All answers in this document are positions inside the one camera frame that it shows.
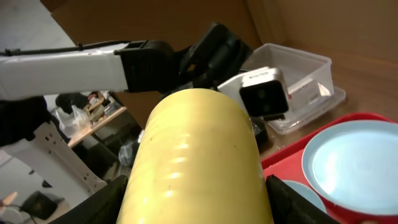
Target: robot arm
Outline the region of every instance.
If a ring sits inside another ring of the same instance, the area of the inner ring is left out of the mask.
[[[66,192],[64,197],[74,207],[105,183],[61,140],[44,99],[34,96],[93,90],[165,93],[189,83],[219,90],[249,115],[286,112],[280,72],[260,68],[236,76],[251,52],[220,24],[213,24],[198,43],[179,52],[162,41],[7,50],[0,53],[0,133],[7,133],[2,134],[0,147]],[[257,94],[262,90],[278,103]]]
[[[93,90],[166,92],[186,82],[208,88],[237,74],[250,54],[251,49],[220,24],[179,52],[163,41],[7,50],[0,54],[0,100]]]

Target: yellow foam roll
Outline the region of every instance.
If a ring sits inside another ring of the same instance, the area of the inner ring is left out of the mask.
[[[118,223],[271,221],[256,140],[238,104],[205,89],[162,100],[149,116]]]

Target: blue plate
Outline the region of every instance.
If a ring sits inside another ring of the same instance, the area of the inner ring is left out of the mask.
[[[284,183],[295,190],[303,198],[307,199],[307,201],[311,202],[311,204],[327,214],[326,207],[321,198],[317,195],[317,193],[311,190],[311,188],[293,180],[284,180]]]
[[[322,197],[370,215],[398,215],[398,124],[351,121],[316,135],[302,167]]]

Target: plastic container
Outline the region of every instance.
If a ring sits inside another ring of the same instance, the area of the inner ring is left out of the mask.
[[[302,170],[302,155],[305,146],[310,142],[310,140],[317,135],[320,131],[329,128],[335,124],[344,123],[347,121],[356,120],[377,120],[377,121],[388,121],[394,122],[378,114],[371,113],[353,113],[346,116],[342,116],[327,125],[321,127],[320,129],[308,134],[304,138],[298,140],[297,142],[277,151],[273,155],[265,158],[261,161],[261,166],[263,169],[264,176],[274,174],[276,177],[283,180],[293,180],[301,184],[310,187],[307,182],[303,170]],[[323,203],[326,206],[327,214],[339,221],[340,223],[360,223],[363,220],[374,220],[378,223],[398,223],[397,216],[373,216],[362,213],[353,212],[345,208],[341,208],[333,203],[327,201],[322,196],[320,196]]]
[[[282,71],[289,93],[289,111],[284,120],[270,121],[279,134],[306,125],[345,99],[345,91],[333,86],[328,57],[265,44],[246,60],[243,69],[275,67]]]

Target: table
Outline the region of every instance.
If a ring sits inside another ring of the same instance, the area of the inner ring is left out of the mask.
[[[68,143],[69,147],[76,146],[79,142],[81,142],[84,138],[86,138],[89,135],[92,135],[94,132],[108,124],[110,121],[112,121],[115,117],[121,115],[123,112],[127,110],[126,107],[121,107],[117,111],[115,111],[111,116],[108,116],[107,118],[103,119],[102,121],[96,123],[94,126],[82,129],[79,133],[76,133],[75,135],[72,136],[71,140]]]
[[[260,147],[261,159],[348,113],[378,113],[398,120],[398,63],[332,50],[290,45],[332,59],[333,84],[346,91],[346,99],[336,108],[287,135],[277,134],[267,125],[270,141]]]

